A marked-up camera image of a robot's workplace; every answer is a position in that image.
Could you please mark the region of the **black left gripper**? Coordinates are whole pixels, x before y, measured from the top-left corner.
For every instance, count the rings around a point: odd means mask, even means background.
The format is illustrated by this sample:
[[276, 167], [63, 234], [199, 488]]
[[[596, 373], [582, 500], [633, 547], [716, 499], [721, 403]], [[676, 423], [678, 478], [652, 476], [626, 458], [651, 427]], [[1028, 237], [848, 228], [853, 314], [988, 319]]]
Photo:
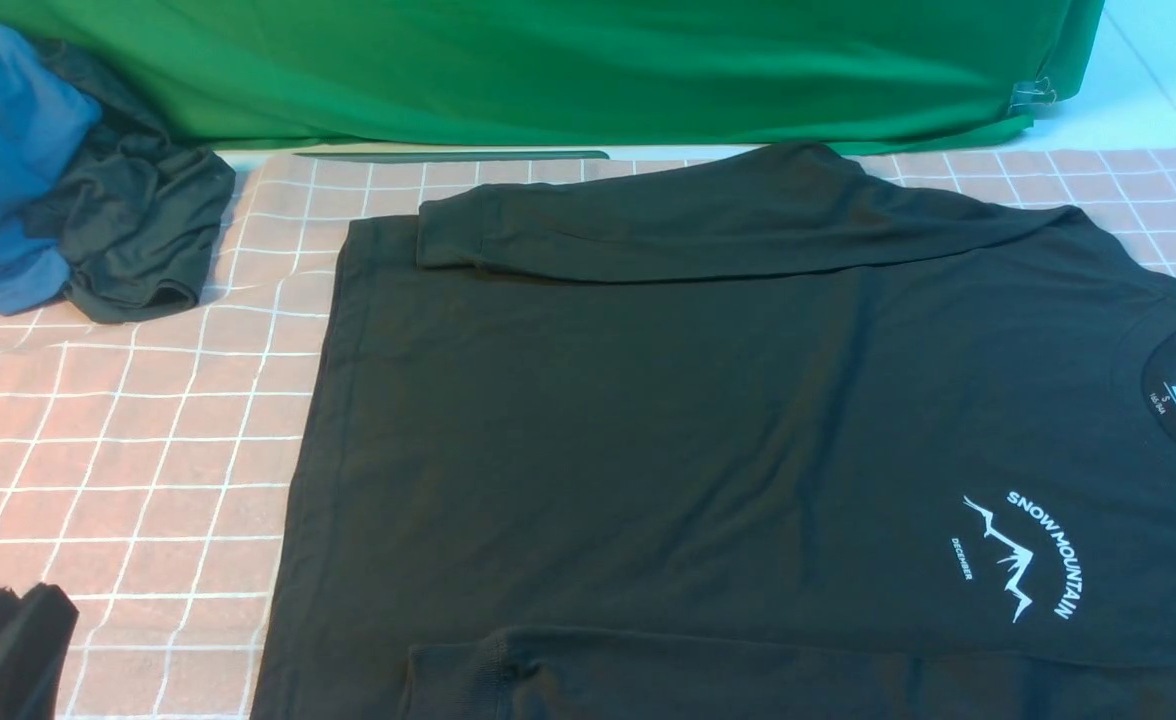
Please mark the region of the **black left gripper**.
[[0, 719], [53, 719], [79, 611], [58, 585], [0, 588]]

